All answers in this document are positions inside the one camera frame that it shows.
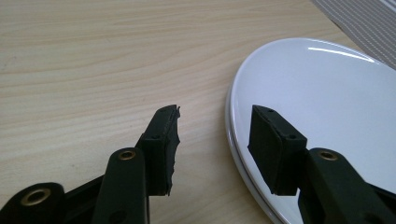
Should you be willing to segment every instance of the wooden table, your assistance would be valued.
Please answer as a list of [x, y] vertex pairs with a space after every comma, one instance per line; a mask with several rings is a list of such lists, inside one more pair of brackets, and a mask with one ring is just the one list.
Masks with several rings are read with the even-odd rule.
[[308, 0], [2, 0], [0, 206], [102, 175], [177, 104], [174, 187], [150, 198], [151, 223], [270, 223], [233, 163], [224, 106], [249, 53], [287, 37], [357, 48]]

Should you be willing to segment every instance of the white plate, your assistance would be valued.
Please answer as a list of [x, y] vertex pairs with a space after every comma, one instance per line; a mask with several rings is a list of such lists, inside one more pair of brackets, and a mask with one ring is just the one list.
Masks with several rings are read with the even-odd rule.
[[274, 222], [303, 223], [297, 196], [272, 195], [248, 152], [252, 105], [273, 108], [308, 139], [342, 153], [365, 181], [396, 193], [396, 71], [315, 39], [278, 40], [243, 62], [230, 88], [227, 134], [247, 186]]

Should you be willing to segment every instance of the metal grommet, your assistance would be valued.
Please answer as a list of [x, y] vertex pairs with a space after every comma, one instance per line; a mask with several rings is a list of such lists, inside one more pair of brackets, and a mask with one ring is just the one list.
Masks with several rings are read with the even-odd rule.
[[136, 156], [136, 153], [132, 150], [126, 150], [126, 151], [122, 151], [119, 154], [119, 159], [122, 161], [128, 161], [130, 159], [133, 159]]
[[335, 155], [334, 153], [332, 153], [330, 151], [322, 150], [318, 154], [323, 160], [326, 160], [326, 161], [336, 161], [336, 160], [338, 160], [337, 155]]
[[32, 206], [44, 202], [49, 196], [50, 189], [34, 189], [21, 199], [21, 204], [23, 206]]

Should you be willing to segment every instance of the striped placemat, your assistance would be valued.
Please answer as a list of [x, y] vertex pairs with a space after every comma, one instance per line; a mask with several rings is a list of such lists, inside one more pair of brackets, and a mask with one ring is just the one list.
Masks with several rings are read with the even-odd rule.
[[312, 0], [368, 55], [396, 69], [396, 0]]

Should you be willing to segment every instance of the hole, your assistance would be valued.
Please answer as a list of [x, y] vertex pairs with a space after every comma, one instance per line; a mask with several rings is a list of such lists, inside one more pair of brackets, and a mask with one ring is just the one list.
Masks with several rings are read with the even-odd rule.
[[21, 200], [24, 206], [32, 206], [44, 202], [50, 196], [50, 189], [35, 189], [27, 193]]
[[338, 160], [337, 155], [335, 155], [334, 153], [330, 152], [330, 151], [320, 151], [319, 152], [319, 156], [326, 160], [326, 161], [336, 161]]
[[364, 220], [366, 220], [368, 223], [373, 223], [373, 224], [382, 224], [384, 223], [382, 219], [372, 213], [365, 213], [364, 214]]
[[136, 153], [134, 151], [123, 151], [119, 154], [119, 159], [122, 161], [128, 161], [132, 159], [133, 157], [136, 156]]
[[114, 212], [108, 218], [108, 222], [111, 223], [111, 224], [121, 223], [121, 222], [123, 222], [126, 219], [127, 215], [128, 214], [125, 211]]

